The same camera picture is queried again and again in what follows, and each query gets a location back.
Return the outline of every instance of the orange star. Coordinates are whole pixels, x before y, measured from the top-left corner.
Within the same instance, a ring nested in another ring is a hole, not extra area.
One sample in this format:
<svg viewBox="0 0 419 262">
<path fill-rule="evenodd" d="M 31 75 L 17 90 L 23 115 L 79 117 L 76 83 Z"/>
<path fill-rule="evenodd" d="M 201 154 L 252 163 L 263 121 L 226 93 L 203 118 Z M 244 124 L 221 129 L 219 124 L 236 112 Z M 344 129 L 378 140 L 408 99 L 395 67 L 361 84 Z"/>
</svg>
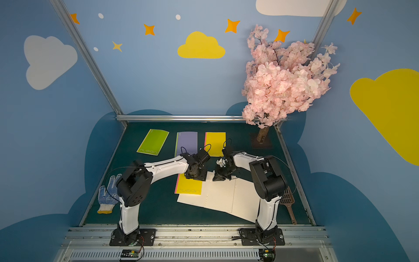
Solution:
<svg viewBox="0 0 419 262">
<path fill-rule="evenodd" d="M 122 52 L 122 50 L 121 50 L 121 45 L 122 45 L 122 44 L 115 44 L 115 42 L 114 42 L 114 41 L 112 41 L 112 43 L 114 44 L 113 49 L 118 49 L 119 51 L 121 51 L 121 52 Z"/>
<path fill-rule="evenodd" d="M 278 29 L 278 36 L 275 38 L 274 42 L 281 41 L 282 43 L 285 42 L 285 37 L 288 35 L 290 31 L 288 32 L 282 32 Z"/>
<path fill-rule="evenodd" d="M 355 20 L 358 18 L 358 16 L 362 14 L 362 12 L 357 12 L 357 9 L 354 9 L 354 12 L 352 13 L 352 15 L 348 18 L 347 21 L 351 22 L 352 25 L 355 23 Z"/>
<path fill-rule="evenodd" d="M 80 24 L 79 21 L 77 20 L 77 14 L 72 14 L 70 16 L 74 23 Z"/>
<path fill-rule="evenodd" d="M 227 26 L 227 29 L 225 30 L 225 32 L 227 33 L 227 32 L 233 32 L 233 33 L 237 33 L 237 25 L 238 25 L 238 23 L 240 23 L 240 21 L 236 21 L 236 22 L 233 22 L 233 21 L 231 21 L 230 19 L 227 19 L 228 20 L 228 26 Z"/>
<path fill-rule="evenodd" d="M 148 26 L 148 25 L 144 24 L 144 27 L 145 27 L 145 35 L 148 35 L 148 34 L 155 35 L 154 31 L 153 31 L 154 26 Z"/>
</svg>

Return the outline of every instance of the pink flower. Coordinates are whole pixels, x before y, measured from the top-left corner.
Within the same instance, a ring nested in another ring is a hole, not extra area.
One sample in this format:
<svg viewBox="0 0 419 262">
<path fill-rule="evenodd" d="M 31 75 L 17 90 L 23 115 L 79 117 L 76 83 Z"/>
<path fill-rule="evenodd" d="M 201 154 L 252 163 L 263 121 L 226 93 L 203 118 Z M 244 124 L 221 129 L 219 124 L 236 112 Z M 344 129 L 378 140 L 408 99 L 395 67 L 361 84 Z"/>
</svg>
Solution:
<svg viewBox="0 0 419 262">
<path fill-rule="evenodd" d="M 262 29 L 256 25 L 247 39 L 254 60 L 246 64 L 247 79 L 242 90 L 249 102 L 243 118 L 251 125 L 257 119 L 260 128 L 271 126 L 296 110 L 306 111 L 314 99 L 329 90 L 329 77 L 337 73 L 340 65 L 329 67 L 329 55 L 337 49 L 333 44 L 325 46 L 324 55 L 318 54 L 304 65 L 314 51 L 313 43 L 297 41 L 283 48 L 281 42 L 266 42 L 269 31 Z"/>
</svg>

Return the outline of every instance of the yellow cloud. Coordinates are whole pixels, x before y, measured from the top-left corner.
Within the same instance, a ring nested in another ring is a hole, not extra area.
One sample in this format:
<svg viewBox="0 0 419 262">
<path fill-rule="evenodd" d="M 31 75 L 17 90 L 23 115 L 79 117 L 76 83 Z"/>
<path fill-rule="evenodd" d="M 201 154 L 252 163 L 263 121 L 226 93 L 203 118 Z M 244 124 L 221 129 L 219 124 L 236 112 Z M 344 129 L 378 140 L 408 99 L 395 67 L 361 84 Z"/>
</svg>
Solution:
<svg viewBox="0 0 419 262">
<path fill-rule="evenodd" d="M 193 32 L 186 38 L 186 43 L 179 46 L 178 55 L 183 58 L 222 58 L 225 49 L 218 45 L 212 36 Z"/>
<path fill-rule="evenodd" d="M 358 79 L 351 97 L 359 109 L 394 150 L 407 162 L 419 166 L 419 72 L 389 71 L 376 80 Z"/>
</svg>

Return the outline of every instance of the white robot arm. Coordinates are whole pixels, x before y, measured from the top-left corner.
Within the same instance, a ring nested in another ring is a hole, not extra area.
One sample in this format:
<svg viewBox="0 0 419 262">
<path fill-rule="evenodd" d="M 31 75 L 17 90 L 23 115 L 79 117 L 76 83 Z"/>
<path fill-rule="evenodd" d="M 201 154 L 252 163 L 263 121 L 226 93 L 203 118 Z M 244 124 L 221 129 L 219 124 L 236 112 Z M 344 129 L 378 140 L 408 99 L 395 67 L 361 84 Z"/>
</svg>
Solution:
<svg viewBox="0 0 419 262">
<path fill-rule="evenodd" d="M 256 219 L 256 238 L 261 243 L 268 243 L 277 230 L 277 212 L 288 183 L 276 159 L 273 156 L 253 156 L 246 152 L 223 148 L 225 159 L 217 161 L 214 181 L 231 179 L 231 173 L 237 168 L 249 170 L 255 190 L 261 198 Z"/>
<path fill-rule="evenodd" d="M 259 214 L 256 220 L 256 236 L 262 243 L 269 242 L 277 228 L 279 200 L 287 188 L 287 183 L 275 159 L 271 156 L 257 157 L 245 152 L 223 149 L 225 159 L 217 161 L 214 181 L 231 179 L 237 168 L 249 170 L 256 192 L 261 197 Z M 139 236 L 138 212 L 140 203 L 145 199 L 150 185 L 157 180 L 185 173 L 189 179 L 205 181 L 207 169 L 204 163 L 210 156 L 205 150 L 189 155 L 181 154 L 172 159 L 154 163 L 134 162 L 116 182 L 121 202 L 121 219 L 118 228 L 112 233 L 110 245 L 128 246 Z"/>
</svg>

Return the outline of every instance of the metal frame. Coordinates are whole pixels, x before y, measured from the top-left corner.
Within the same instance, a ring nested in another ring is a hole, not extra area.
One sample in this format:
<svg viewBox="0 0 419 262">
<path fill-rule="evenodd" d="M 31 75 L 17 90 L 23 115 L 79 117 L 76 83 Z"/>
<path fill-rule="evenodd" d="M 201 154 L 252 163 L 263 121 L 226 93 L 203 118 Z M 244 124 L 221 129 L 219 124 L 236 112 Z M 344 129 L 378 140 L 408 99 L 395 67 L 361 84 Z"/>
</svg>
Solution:
<svg viewBox="0 0 419 262">
<path fill-rule="evenodd" d="M 292 178 L 294 179 L 295 186 L 297 188 L 298 194 L 300 195 L 300 199 L 303 203 L 303 207 L 308 216 L 308 219 L 310 220 L 310 224 L 316 226 L 316 222 L 314 221 L 313 214 L 311 212 L 307 198 L 305 197 L 303 187 L 301 186 L 300 179 L 298 178 L 297 171 L 295 170 L 294 164 L 292 163 L 291 156 L 285 143 L 284 137 L 282 136 L 280 126 L 281 125 L 276 125 L 275 131 L 277 132 L 279 142 L 281 143 L 282 150 L 284 151 L 285 159 L 287 160 L 287 164 L 290 167 Z"/>
<path fill-rule="evenodd" d="M 103 180 L 105 179 L 105 175 L 106 175 L 106 173 L 108 172 L 109 167 L 111 166 L 111 162 L 112 162 L 112 160 L 113 160 L 113 158 L 114 158 L 114 155 L 115 155 L 115 153 L 116 153 L 116 150 L 117 150 L 117 149 L 118 149 L 118 147 L 119 147 L 119 144 L 120 144 L 120 142 L 121 142 L 121 140 L 122 140 L 122 137 L 123 137 L 123 136 L 124 136 L 124 134 L 125 134 L 125 130 L 127 130 L 127 127 L 126 127 L 126 126 L 124 126 L 124 130 L 122 131 L 121 137 L 119 137 L 118 143 L 116 144 L 115 150 L 114 150 L 114 152 L 112 153 L 111 159 L 109 160 L 109 163 L 108 163 L 108 165 L 106 166 L 105 172 L 103 173 L 102 178 L 101 178 L 101 180 L 100 180 L 100 182 L 99 182 L 98 186 L 96 187 L 96 190 L 95 190 L 95 193 L 94 193 L 94 194 L 93 194 L 93 196 L 92 196 L 92 199 L 90 199 L 89 205 L 87 206 L 87 209 L 86 209 L 86 211 L 84 212 L 84 215 L 83 215 L 83 217 L 82 217 L 82 219 L 81 219 L 81 221 L 80 221 L 80 223 L 79 223 L 79 226 L 83 226 L 84 221 L 86 220 L 87 214 L 89 213 L 90 209 L 92 208 L 93 203 L 95 202 L 95 199 L 96 199 L 96 197 L 95 197 L 95 196 L 98 194 L 98 192 L 99 192 L 99 188 L 101 187 L 101 185 L 102 185 L 102 183 L 103 183 Z"/>
<path fill-rule="evenodd" d="M 105 80 L 105 77 L 100 71 L 99 66 L 96 64 L 92 54 L 90 53 L 89 48 L 86 45 L 86 42 L 84 41 L 81 33 L 79 32 L 78 28 L 76 27 L 73 20 L 71 19 L 70 13 L 68 12 L 68 9 L 65 6 L 64 2 L 62 0 L 49 0 L 49 1 L 51 2 L 58 16 L 60 17 L 62 23 L 64 24 L 64 27 L 67 29 L 68 33 L 73 39 L 75 45 L 77 46 L 84 60 L 86 61 L 87 66 L 92 71 L 93 76 L 95 77 L 96 81 L 101 87 L 103 93 L 105 94 L 106 98 L 111 104 L 113 110 L 116 112 L 116 114 L 124 114 L 118 102 L 116 101 L 116 98 L 114 94 L 112 93 L 111 88 L 109 87 L 107 81 Z M 125 127 L 127 126 L 126 122 L 122 122 L 122 124 Z"/>
<path fill-rule="evenodd" d="M 314 52 L 309 56 L 311 61 L 316 57 L 318 50 L 320 49 L 320 45 L 323 42 L 323 39 L 326 35 L 326 32 L 327 30 L 329 30 L 329 26 L 332 23 L 333 18 L 335 17 L 335 9 L 338 3 L 339 0 L 330 0 L 329 4 L 327 5 L 326 11 L 324 12 L 324 15 L 312 40 L 312 42 L 314 43 Z"/>
<path fill-rule="evenodd" d="M 128 122 L 246 122 L 242 116 L 206 115 L 117 115 L 118 121 Z"/>
<path fill-rule="evenodd" d="M 239 228 L 254 228 L 252 225 L 140 225 L 155 228 L 154 245 L 145 247 L 146 253 L 167 250 L 221 250 L 248 251 L 263 248 L 260 245 L 242 246 Z M 337 262 L 327 231 L 321 226 L 278 225 L 282 229 L 285 246 L 282 248 L 319 248 L 324 261 Z M 69 228 L 55 262 L 70 260 L 73 252 L 108 251 L 118 252 L 131 247 L 109 246 L 111 232 L 116 226 L 89 225 Z"/>
</svg>

